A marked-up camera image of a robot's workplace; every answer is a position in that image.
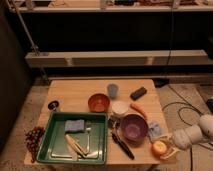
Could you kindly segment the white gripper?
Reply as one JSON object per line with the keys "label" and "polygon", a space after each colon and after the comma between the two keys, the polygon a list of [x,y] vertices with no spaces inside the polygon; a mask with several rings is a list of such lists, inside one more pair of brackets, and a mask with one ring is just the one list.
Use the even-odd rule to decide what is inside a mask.
{"label": "white gripper", "polygon": [[[179,129],[172,134],[164,134],[155,139],[155,141],[164,141],[173,143],[181,150],[186,150],[194,144],[198,144],[203,139],[202,131],[198,125],[193,125],[185,129]],[[166,148],[160,155],[161,160],[173,158],[179,149],[176,147]]]}

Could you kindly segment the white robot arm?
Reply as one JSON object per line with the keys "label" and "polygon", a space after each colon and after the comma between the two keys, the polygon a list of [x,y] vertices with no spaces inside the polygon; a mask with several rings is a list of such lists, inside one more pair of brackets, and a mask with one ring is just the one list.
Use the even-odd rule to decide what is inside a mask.
{"label": "white robot arm", "polygon": [[197,125],[161,135],[154,140],[154,143],[162,142],[165,145],[166,151],[159,158],[168,160],[179,151],[185,151],[193,145],[211,141],[213,141],[213,116],[203,115],[199,118]]}

